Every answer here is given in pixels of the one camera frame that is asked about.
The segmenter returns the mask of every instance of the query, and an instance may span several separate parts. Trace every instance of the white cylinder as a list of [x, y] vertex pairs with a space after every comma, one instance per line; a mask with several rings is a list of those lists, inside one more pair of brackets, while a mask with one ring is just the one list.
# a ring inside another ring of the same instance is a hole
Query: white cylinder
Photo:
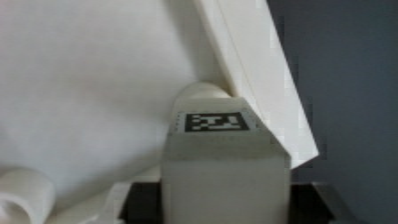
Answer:
[[54, 187], [33, 170], [15, 169], [0, 178], [0, 223], [42, 224], [53, 209]]

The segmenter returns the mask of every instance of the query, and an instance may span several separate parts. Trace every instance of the white plastic block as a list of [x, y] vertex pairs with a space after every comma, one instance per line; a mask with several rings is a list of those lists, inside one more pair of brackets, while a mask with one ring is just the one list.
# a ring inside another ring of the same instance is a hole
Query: white plastic block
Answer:
[[284, 224], [289, 156], [243, 98], [180, 100], [161, 161], [166, 224]]

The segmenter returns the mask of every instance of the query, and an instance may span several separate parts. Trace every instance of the dark gray background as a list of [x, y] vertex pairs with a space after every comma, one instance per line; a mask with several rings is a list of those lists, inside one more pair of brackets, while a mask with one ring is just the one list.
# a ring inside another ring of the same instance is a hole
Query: dark gray background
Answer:
[[269, 0], [328, 182], [356, 217], [398, 223], [398, 1]]

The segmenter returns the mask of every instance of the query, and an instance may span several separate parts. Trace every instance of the black surface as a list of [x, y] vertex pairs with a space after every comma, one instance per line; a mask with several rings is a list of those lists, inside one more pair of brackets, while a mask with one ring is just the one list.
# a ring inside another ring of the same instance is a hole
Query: black surface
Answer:
[[127, 192], [118, 219], [125, 224], [161, 224], [161, 195], [157, 183], [134, 183]]

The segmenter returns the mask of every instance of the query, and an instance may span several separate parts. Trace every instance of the white panel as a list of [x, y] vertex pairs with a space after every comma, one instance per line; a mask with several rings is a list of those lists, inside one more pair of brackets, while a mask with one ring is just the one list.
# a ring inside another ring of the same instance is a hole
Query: white panel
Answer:
[[244, 97], [291, 155], [291, 168], [317, 149], [264, 0], [195, 0], [236, 96]]

